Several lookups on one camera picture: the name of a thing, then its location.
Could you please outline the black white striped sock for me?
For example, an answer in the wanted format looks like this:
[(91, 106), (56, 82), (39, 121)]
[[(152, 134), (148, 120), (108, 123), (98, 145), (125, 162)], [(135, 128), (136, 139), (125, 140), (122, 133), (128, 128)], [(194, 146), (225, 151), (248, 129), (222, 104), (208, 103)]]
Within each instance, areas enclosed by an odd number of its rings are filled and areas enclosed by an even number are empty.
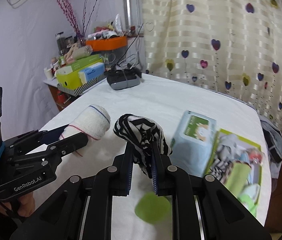
[(221, 183), (225, 184), (232, 171), (232, 161), (222, 161), (219, 158), (214, 159), (214, 162), (210, 166), (209, 174), (214, 176)]
[(116, 136), (134, 146), (136, 151), (133, 154), (133, 162), (139, 165), (142, 172), (150, 179), (152, 178), (151, 145), (155, 142), (160, 154), (172, 154), (172, 149), (166, 142), (163, 129), (152, 119), (124, 114), (116, 121), (113, 132)]

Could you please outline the green patterned baby sock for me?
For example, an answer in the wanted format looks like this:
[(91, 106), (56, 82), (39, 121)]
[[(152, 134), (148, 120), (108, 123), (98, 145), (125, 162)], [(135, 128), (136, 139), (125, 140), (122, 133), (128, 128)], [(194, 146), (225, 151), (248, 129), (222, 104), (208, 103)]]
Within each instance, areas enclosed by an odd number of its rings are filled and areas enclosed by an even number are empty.
[(224, 185), (235, 197), (237, 197), (246, 184), (248, 176), (251, 172), (251, 166), (248, 163), (243, 163), (240, 161), (235, 161), (232, 163), (232, 171)]

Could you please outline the cream red-striped towel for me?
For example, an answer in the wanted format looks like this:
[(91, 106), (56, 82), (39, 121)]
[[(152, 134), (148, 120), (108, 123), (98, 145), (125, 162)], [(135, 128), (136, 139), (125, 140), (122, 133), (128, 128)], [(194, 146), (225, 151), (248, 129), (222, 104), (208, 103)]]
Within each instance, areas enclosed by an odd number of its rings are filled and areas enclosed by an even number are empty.
[(63, 140), (77, 133), (84, 133), (88, 138), (85, 147), (75, 150), (76, 156), (83, 157), (89, 146), (99, 141), (110, 129), (111, 117), (103, 107), (89, 105), (62, 132), (59, 139)]

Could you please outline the bright green cloth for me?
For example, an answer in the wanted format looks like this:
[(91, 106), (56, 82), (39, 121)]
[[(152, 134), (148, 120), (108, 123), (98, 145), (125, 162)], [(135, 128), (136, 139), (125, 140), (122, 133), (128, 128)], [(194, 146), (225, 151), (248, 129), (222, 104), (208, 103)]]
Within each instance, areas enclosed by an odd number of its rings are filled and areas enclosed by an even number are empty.
[(240, 203), (254, 216), (257, 215), (257, 200), (260, 193), (259, 184), (249, 184), (238, 196)]

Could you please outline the green round lid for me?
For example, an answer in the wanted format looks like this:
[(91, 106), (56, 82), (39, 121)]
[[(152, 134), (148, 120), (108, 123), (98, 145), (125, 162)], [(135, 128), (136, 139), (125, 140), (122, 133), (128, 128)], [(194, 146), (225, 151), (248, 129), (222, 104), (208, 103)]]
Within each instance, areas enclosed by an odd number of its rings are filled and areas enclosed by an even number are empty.
[(170, 211), (170, 202), (165, 197), (157, 196), (154, 192), (144, 194), (134, 209), (135, 215), (149, 224), (161, 222)]

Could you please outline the green-edged white box tray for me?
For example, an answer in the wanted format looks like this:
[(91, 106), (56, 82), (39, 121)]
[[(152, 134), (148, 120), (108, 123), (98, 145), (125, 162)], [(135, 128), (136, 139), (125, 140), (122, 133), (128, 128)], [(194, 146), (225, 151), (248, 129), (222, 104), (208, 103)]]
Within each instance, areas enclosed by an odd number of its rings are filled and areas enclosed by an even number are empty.
[(256, 216), (264, 158), (265, 154), (259, 144), (220, 129), (206, 174), (214, 176), (253, 216)]

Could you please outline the blue wet wipes pack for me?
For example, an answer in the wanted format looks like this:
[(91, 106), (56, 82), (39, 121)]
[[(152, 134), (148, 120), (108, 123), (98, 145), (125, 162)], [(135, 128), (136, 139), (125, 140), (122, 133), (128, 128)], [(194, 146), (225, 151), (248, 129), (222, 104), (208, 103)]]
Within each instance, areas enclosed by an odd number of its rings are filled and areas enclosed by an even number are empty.
[(202, 177), (212, 155), (216, 120), (185, 111), (172, 137), (170, 160), (189, 175)]

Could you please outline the striped black white tray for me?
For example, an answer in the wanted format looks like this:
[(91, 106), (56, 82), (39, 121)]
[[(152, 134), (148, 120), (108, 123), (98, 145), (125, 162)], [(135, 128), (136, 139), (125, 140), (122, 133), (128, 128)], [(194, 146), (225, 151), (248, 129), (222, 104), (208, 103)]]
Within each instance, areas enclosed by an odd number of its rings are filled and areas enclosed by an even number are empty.
[(92, 80), (88, 81), (86, 84), (81, 85), (80, 87), (78, 87), (76, 89), (66, 88), (66, 87), (63, 87), (60, 84), (57, 84), (57, 88), (58, 88), (59, 91), (64, 92), (66, 94), (69, 94), (71, 96), (82, 96), (82, 94), (84, 94), (84, 92), (86, 90), (90, 89), (91, 87), (93, 87), (97, 83), (103, 81), (104, 79), (106, 79), (105, 74), (101, 74), (101, 75), (93, 78)]

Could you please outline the green flat box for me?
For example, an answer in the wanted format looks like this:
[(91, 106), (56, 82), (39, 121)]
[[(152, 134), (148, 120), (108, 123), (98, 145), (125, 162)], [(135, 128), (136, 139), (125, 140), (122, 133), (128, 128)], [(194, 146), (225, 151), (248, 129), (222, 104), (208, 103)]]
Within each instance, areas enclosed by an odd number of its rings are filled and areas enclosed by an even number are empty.
[(88, 67), (88, 66), (90, 66), (94, 63), (97, 63), (97, 62), (103, 62), (100, 55), (99, 54), (91, 55), (91, 56), (88, 56), (88, 57), (84, 57), (82, 59), (78, 59), (78, 60), (76, 60), (75, 62), (73, 62), (69, 65), (61, 67), (60, 69), (58, 69), (56, 71), (56, 73), (59, 74), (59, 75), (68, 75), (68, 74), (70, 74), (74, 71), (77, 71), (77, 70), (84, 68), (84, 67)]

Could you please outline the dark grey bag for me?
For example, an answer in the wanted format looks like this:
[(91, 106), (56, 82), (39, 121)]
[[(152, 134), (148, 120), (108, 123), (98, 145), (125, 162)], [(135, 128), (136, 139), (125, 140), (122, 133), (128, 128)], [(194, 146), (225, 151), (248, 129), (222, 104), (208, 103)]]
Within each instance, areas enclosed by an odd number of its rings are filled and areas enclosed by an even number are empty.
[(276, 163), (282, 162), (282, 133), (268, 118), (259, 116), (268, 153)]

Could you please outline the dark glass jar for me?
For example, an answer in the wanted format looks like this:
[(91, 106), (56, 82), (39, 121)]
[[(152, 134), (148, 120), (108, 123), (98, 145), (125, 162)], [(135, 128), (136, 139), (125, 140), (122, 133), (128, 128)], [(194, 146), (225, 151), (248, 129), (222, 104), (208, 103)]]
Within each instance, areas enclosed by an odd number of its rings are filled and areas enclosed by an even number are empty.
[(55, 38), (59, 49), (59, 55), (63, 55), (67, 48), (63, 32), (57, 33)]

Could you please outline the black grey VR headset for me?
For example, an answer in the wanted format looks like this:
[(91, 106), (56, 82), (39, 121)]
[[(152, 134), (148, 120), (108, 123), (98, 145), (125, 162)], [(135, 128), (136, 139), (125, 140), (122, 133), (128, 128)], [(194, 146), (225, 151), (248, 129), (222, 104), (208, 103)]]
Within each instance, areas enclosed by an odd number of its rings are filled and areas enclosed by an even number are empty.
[(131, 88), (140, 84), (142, 72), (138, 68), (110, 69), (106, 79), (113, 90)]

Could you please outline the orange storage tray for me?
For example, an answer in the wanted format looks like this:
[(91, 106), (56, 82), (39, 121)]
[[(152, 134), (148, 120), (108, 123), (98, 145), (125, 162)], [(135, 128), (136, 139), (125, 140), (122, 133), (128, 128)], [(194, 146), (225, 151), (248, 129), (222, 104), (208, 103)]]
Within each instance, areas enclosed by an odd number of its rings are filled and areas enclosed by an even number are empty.
[(91, 46), (93, 51), (116, 50), (127, 46), (127, 37), (121, 36), (109, 39), (87, 40), (86, 45)]

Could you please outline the pink dried branches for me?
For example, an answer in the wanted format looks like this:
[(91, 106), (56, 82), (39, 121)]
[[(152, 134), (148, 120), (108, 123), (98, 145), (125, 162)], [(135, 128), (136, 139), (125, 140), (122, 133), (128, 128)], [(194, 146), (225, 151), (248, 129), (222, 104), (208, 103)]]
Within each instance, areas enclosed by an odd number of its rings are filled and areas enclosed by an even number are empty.
[(101, 0), (56, 0), (77, 40), (83, 40)]

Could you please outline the heart patterned cream curtain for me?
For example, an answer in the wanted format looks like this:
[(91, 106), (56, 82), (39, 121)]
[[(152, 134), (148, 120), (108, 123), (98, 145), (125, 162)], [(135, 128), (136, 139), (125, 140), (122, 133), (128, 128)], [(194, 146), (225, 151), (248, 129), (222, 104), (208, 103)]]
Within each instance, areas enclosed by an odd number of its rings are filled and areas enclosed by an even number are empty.
[(282, 0), (142, 0), (146, 71), (230, 95), (282, 133)]

